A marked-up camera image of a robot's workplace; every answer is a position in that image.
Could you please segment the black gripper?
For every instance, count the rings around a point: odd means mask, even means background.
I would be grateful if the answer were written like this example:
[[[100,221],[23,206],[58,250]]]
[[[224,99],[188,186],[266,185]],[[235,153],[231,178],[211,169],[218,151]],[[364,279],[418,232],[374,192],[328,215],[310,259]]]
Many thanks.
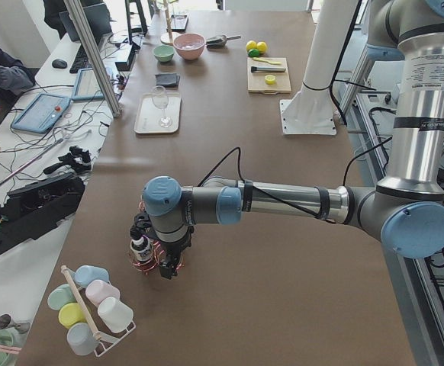
[[[156,230],[165,252],[165,257],[159,262],[159,272],[163,278],[173,278],[178,275],[178,263],[183,251],[191,247],[193,232],[193,228],[181,228],[173,233]]]

